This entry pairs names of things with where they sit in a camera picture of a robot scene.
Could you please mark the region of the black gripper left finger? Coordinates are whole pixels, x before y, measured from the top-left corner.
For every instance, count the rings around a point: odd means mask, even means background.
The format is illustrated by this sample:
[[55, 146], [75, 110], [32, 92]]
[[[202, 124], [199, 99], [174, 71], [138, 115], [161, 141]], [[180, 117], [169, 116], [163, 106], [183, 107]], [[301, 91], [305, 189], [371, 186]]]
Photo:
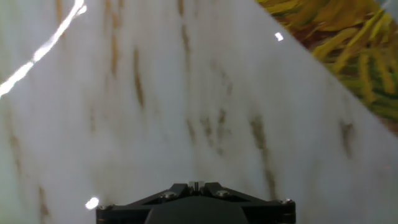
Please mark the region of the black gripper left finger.
[[173, 184], [171, 188], [127, 205], [98, 205], [96, 224], [144, 224], [150, 212], [158, 205], [192, 196], [196, 182]]

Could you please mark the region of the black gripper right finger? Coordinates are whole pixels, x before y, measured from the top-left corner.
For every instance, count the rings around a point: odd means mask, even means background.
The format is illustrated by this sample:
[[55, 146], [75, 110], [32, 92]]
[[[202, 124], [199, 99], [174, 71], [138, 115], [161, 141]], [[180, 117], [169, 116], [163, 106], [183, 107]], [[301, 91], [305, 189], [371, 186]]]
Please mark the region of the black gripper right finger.
[[263, 200], [203, 181], [195, 183], [195, 195], [206, 200], [203, 209], [225, 218], [224, 223], [295, 223], [295, 202], [289, 198]]

